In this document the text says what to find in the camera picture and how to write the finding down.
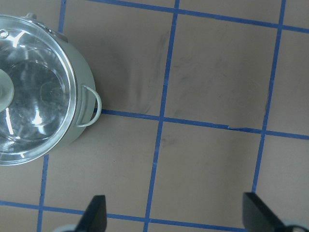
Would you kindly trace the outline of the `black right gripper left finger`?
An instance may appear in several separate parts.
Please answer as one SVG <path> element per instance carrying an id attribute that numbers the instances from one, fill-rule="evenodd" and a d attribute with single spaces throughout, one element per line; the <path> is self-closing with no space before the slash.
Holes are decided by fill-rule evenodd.
<path id="1" fill-rule="evenodd" d="M 96 195 L 85 210 L 76 232 L 104 232 L 107 228 L 107 211 L 105 195 Z"/>

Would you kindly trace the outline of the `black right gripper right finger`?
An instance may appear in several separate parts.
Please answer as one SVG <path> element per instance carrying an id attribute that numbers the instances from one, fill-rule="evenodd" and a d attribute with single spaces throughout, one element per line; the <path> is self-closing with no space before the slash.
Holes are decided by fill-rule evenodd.
<path id="1" fill-rule="evenodd" d="M 253 192 L 242 196 L 242 222 L 248 232 L 284 232 L 284 223 Z"/>

